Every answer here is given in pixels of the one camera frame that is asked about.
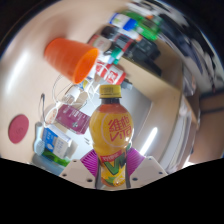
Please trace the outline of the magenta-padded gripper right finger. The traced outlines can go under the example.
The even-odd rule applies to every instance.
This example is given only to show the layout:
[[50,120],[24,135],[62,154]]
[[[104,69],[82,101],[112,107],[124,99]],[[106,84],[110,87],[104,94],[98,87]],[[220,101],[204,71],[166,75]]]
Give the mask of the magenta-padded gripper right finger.
[[140,188],[167,175],[162,166],[152,157],[141,155],[130,148],[126,158],[126,187]]

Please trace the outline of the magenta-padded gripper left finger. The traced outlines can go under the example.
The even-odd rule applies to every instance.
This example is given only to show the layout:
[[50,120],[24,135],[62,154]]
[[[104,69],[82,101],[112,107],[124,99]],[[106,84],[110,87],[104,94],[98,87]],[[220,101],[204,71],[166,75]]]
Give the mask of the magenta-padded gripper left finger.
[[94,150],[80,160],[73,159],[62,171],[60,177],[84,188],[95,189],[99,173],[98,157]]

